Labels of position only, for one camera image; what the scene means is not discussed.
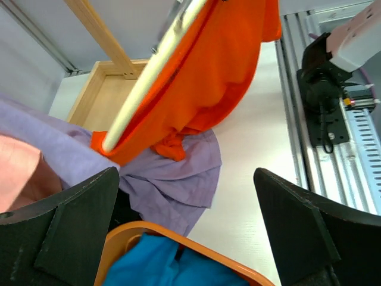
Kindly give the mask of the blue t shirt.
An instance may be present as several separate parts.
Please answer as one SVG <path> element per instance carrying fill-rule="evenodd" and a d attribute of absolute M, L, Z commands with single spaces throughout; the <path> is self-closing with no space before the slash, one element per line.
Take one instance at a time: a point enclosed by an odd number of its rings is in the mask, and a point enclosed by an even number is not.
<path fill-rule="evenodd" d="M 104 285 L 248 285 L 227 266 L 169 238 L 143 234 L 109 269 Z"/>

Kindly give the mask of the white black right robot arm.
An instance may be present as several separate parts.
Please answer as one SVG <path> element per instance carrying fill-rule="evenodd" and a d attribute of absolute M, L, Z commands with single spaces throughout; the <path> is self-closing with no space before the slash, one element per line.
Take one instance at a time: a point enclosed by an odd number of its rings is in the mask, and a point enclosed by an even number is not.
<path fill-rule="evenodd" d="M 296 75 L 312 146 L 333 153 L 336 144 L 349 140 L 343 111 L 375 108 L 377 99 L 355 95 L 348 81 L 379 52 L 380 1 L 305 48 Z"/>

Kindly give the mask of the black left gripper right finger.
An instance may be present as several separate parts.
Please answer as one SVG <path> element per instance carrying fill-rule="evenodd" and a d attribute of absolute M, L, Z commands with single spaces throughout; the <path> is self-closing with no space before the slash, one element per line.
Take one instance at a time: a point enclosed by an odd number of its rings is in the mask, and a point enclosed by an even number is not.
<path fill-rule="evenodd" d="M 282 285 L 380 285 L 380 216 L 263 168 L 254 185 Z"/>

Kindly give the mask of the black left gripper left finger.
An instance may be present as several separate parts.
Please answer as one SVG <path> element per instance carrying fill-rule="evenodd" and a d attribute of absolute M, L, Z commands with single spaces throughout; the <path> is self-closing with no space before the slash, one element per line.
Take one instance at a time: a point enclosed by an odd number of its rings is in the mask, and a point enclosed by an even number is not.
<path fill-rule="evenodd" d="M 109 167 L 1 213 L 1 285 L 93 285 L 118 186 Z"/>

